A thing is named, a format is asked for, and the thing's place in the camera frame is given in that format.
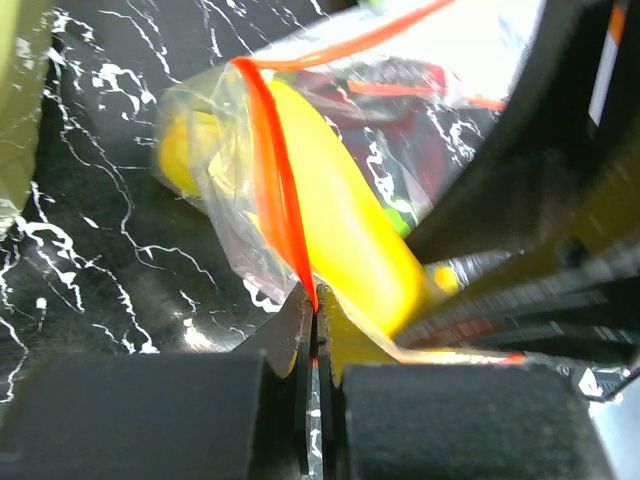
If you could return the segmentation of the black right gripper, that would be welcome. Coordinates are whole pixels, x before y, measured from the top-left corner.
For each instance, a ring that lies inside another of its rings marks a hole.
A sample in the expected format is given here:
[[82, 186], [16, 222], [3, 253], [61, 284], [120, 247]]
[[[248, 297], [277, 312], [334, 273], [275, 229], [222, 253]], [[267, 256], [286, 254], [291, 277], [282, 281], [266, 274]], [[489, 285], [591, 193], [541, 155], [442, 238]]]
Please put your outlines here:
[[550, 1], [472, 163], [407, 240], [505, 259], [399, 332], [408, 348], [639, 355], [639, 5]]

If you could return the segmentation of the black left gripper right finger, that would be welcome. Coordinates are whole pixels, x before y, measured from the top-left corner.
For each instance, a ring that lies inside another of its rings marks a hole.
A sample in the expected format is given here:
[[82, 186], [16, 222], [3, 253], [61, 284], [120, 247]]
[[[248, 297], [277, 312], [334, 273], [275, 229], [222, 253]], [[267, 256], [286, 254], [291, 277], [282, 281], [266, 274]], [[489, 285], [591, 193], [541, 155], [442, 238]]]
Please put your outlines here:
[[328, 479], [610, 479], [586, 400], [538, 365], [401, 364], [318, 290]]

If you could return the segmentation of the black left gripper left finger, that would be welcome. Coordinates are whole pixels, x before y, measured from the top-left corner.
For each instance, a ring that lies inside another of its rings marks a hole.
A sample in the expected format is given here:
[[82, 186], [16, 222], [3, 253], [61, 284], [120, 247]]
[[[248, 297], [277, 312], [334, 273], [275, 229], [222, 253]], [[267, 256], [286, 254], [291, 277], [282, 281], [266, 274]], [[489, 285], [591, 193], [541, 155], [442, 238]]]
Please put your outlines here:
[[66, 355], [21, 384], [5, 479], [299, 479], [314, 312], [303, 287], [227, 353]]

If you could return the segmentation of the yellow fake banana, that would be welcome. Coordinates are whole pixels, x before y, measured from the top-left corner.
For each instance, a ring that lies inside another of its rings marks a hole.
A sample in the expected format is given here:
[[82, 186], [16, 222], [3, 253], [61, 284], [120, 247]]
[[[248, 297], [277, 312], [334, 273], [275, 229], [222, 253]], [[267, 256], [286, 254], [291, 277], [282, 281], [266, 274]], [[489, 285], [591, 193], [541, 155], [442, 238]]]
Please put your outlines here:
[[365, 331], [392, 337], [457, 291], [452, 269], [428, 272], [410, 252], [324, 117], [269, 82], [293, 172], [313, 272]]

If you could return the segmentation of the clear orange-zip fruit bag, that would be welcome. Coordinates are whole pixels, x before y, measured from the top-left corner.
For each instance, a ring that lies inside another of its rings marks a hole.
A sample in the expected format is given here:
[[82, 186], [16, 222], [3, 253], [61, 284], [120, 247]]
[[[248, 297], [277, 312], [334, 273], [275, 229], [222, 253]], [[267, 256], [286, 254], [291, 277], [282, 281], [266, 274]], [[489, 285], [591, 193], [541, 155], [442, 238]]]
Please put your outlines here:
[[521, 363], [395, 335], [458, 280], [406, 244], [513, 95], [541, 1], [365, 1], [169, 88], [159, 180], [206, 213], [233, 271], [283, 302], [328, 286], [404, 363]]

